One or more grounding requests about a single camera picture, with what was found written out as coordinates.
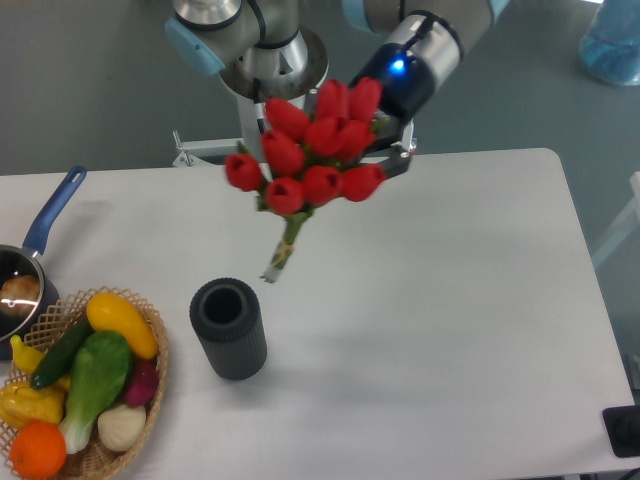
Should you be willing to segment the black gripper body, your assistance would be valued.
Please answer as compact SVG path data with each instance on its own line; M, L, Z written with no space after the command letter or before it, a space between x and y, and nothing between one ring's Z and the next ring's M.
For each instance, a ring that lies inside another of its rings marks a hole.
M434 93L434 76L419 58L399 44L382 45L348 83L369 77L382 85L378 109L389 117L368 150L383 150L400 140L402 130Z

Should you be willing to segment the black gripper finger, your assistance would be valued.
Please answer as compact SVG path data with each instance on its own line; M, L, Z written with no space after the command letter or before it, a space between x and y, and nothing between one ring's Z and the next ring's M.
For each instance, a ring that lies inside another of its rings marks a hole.
M378 165L387 179L408 172L413 158L413 145L401 142L375 143L358 160L358 165Z

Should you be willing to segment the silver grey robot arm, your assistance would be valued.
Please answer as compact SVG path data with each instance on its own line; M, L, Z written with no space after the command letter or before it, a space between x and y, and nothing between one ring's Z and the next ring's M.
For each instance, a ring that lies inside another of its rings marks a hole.
M464 56L495 24L503 1L345 1L358 29L385 36L374 54L357 61L354 78L383 85L381 139L365 154L383 153L390 176L405 173L415 150L413 118ZM329 69L321 38L299 20L296 1L176 1L165 23L172 46L195 71L219 76L237 101L238 139L177 142L180 159L222 157L246 146L262 155L269 98L304 110L316 102Z

